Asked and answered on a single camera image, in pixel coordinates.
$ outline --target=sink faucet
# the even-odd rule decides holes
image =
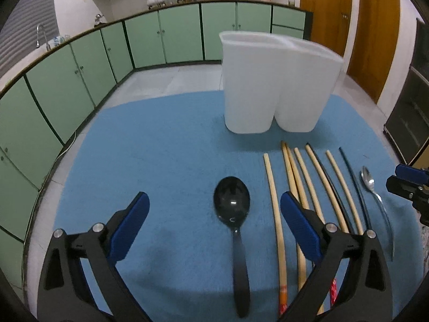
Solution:
[[[37,32],[37,43],[36,43],[36,48],[40,47],[40,43],[39,43],[39,29],[42,28],[43,29],[43,35],[45,37],[45,42],[46,42],[46,50],[50,50],[51,46],[49,46],[48,44],[48,38],[46,37],[46,31],[45,31],[45,26],[43,24],[38,24],[37,28],[36,28],[36,32]]]

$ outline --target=blue tablecloth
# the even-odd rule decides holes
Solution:
[[[303,148],[306,142],[312,144],[347,204],[324,154],[331,150],[359,208],[338,151],[342,146],[356,173],[363,164],[368,166],[393,221],[396,253],[391,262],[387,226],[365,192],[373,228],[388,258],[396,315],[422,279],[423,254],[410,202],[385,188],[395,165],[372,129],[338,96],[331,96],[310,133],[287,133],[274,122],[266,133],[236,135],[225,127],[223,112],[221,91],[142,100],[100,112],[70,171],[55,226],[67,233],[87,231],[125,208],[138,191],[146,192],[151,201],[149,216],[128,256],[116,266],[136,300],[154,322],[238,321],[232,296],[231,232],[218,221],[213,207],[218,181],[235,175],[246,183],[251,197],[242,226],[252,300],[245,320],[275,321],[278,260],[262,155],[269,153],[280,197],[288,189],[280,141],[299,147],[326,221],[337,222]],[[290,303],[297,294],[296,243],[284,221],[283,232]],[[84,267],[98,306],[108,311],[87,263]],[[343,263],[338,288],[345,269]]]

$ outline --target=red chopstick tip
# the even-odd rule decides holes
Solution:
[[[280,316],[283,315],[283,313],[286,311],[286,308],[286,304],[280,304],[280,308],[278,309],[278,311],[280,312]]]

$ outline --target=green cabinet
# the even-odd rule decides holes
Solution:
[[[271,27],[271,5],[238,2],[237,21],[237,30],[269,32]]]
[[[1,151],[0,180],[0,225],[23,240],[38,190]]]
[[[305,12],[292,8],[273,6],[272,23],[273,25],[280,25],[282,27],[304,30]]]
[[[132,71],[130,53],[128,52],[122,23],[109,25],[101,29],[101,34],[114,76],[119,82]]]
[[[128,19],[125,25],[136,68],[165,64],[158,12]]]
[[[41,61],[27,77],[43,112],[66,142],[94,110],[70,45]]]
[[[167,8],[159,16],[167,63],[202,60],[199,6]]]
[[[235,2],[201,4],[204,53],[206,60],[222,59],[219,33],[235,30]]]
[[[98,105],[116,85],[101,32],[98,30],[78,38],[72,42],[72,49],[86,88],[94,104]]]
[[[34,103],[23,78],[0,100],[0,147],[38,188],[63,148]]]
[[[0,230],[0,268],[13,288],[22,288],[22,253],[24,245]]]
[[[280,34],[280,35],[287,35],[287,36],[293,36],[296,38],[303,38],[304,31],[288,28],[288,27],[281,27],[279,25],[273,25],[272,26],[272,33],[273,34]]]

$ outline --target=kitchen counter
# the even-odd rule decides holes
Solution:
[[[286,8],[290,8],[290,9],[294,9],[294,10],[299,10],[302,12],[308,12],[306,10],[297,8],[297,7],[291,7],[285,4],[281,4],[281,3],[277,3],[277,2],[268,2],[268,1],[261,1],[261,0],[199,0],[199,1],[191,1],[191,2],[183,2],[183,3],[175,3],[173,5],[166,5],[166,6],[162,6],[162,7],[154,7],[151,9],[147,9],[143,12],[137,13],[137,14],[133,14],[131,16],[128,16],[126,18],[121,18],[118,20],[115,20],[113,22],[110,23],[104,23],[102,25],[99,25],[97,27],[94,27],[93,29],[89,29],[87,31],[84,31],[80,34],[77,34],[73,37],[71,37],[69,40],[67,40],[66,42],[60,44],[59,46],[53,47],[50,51],[46,51],[44,52],[40,57],[36,58],[34,61],[32,61],[30,64],[28,64],[27,66],[25,66],[13,79],[11,79],[7,85],[3,88],[0,89],[0,99],[6,94],[6,92],[18,81],[18,79],[20,79],[25,73],[27,73],[30,69],[32,69],[36,64],[38,64],[39,62],[41,62],[43,59],[45,59],[46,57],[48,57],[49,55],[51,55],[52,53],[56,52],[57,50],[61,49],[62,47],[70,44],[71,42],[87,35],[90,34],[94,31],[100,30],[102,28],[108,27],[109,25],[112,24],[116,24],[116,23],[120,23],[124,20],[128,20],[128,19],[132,19],[134,17],[138,17],[140,15],[143,14],[147,14],[147,13],[151,13],[151,12],[155,12],[155,11],[159,11],[159,10],[164,10],[164,9],[168,9],[168,8],[173,8],[173,7],[178,7],[178,6],[184,6],[184,5],[194,5],[194,4],[204,4],[204,3],[222,3],[222,2],[247,2],[247,3],[257,3],[257,4],[263,4],[263,5],[273,5],[273,6],[279,6],[279,7],[286,7]]]

